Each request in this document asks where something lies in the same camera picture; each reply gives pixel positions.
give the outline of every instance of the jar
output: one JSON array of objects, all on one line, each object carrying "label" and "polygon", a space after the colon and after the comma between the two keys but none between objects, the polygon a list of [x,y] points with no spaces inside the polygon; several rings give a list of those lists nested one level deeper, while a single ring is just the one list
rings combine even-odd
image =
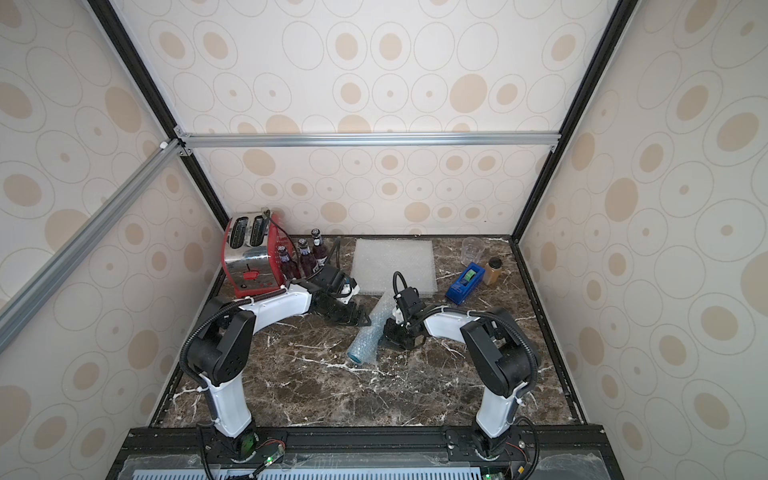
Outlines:
[{"label": "jar", "polygon": [[502,259],[498,257],[491,257],[488,263],[485,265],[485,275],[482,277],[482,282],[485,285],[493,285],[498,280],[498,277],[502,274]]}]

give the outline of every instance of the zip tie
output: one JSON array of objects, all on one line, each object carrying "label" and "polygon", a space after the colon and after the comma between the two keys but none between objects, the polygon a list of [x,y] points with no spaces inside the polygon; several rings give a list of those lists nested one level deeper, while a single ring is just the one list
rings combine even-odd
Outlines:
[{"label": "zip tie", "polygon": [[512,390],[512,400],[518,403],[518,405],[523,404],[523,399],[518,398],[518,392],[528,386],[528,382],[521,382],[520,385],[516,386],[514,390]]}]

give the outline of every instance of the plastic cup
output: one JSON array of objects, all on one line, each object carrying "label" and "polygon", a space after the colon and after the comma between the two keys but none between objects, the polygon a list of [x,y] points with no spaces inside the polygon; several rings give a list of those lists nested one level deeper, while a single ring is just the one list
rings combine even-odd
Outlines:
[{"label": "plastic cup", "polygon": [[462,240],[461,261],[464,266],[471,262],[480,264],[480,259],[485,252],[485,242],[477,237],[466,237]]}]

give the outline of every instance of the blue tape dispenser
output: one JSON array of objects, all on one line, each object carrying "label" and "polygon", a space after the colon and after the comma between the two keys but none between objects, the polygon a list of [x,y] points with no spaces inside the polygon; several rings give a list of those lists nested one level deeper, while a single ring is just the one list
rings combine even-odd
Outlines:
[{"label": "blue tape dispenser", "polygon": [[483,274],[485,274],[485,269],[477,263],[471,262],[458,280],[448,288],[445,296],[456,305],[461,305],[481,282]]}]

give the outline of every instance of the purple drink bottle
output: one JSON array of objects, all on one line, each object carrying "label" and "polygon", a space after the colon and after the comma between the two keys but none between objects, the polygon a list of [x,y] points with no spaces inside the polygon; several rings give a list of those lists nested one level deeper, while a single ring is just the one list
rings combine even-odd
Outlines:
[{"label": "purple drink bottle", "polygon": [[277,255],[280,257],[280,269],[283,271],[283,275],[285,275],[288,280],[301,278],[299,267],[293,260],[290,259],[290,255],[288,255],[288,249],[285,248],[284,245],[277,246]]},{"label": "purple drink bottle", "polygon": [[328,248],[323,244],[323,236],[320,235],[320,230],[317,228],[312,229],[312,254],[317,260],[317,264],[323,266],[328,260]]},{"label": "purple drink bottle", "polygon": [[315,256],[310,252],[310,245],[306,242],[306,238],[299,238],[299,252],[301,253],[301,270],[304,270],[304,275],[310,276],[320,269]]}]

